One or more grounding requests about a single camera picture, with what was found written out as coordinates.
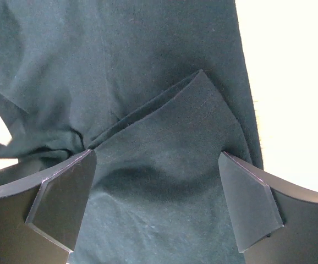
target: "dark green t-shirt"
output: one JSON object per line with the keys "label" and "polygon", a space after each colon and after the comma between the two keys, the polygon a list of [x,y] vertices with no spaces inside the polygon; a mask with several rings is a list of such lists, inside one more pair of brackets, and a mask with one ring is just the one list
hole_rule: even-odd
{"label": "dark green t-shirt", "polygon": [[0,115],[0,158],[96,151],[70,264],[244,262],[218,157],[262,158],[233,0],[0,1]]}

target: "t-shirt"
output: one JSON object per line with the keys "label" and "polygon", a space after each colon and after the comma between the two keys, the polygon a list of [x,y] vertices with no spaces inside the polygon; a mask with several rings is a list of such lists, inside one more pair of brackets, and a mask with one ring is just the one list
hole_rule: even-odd
{"label": "t-shirt", "polygon": [[233,0],[0,0],[0,158],[97,155],[70,264],[240,264],[222,151],[262,168]]}

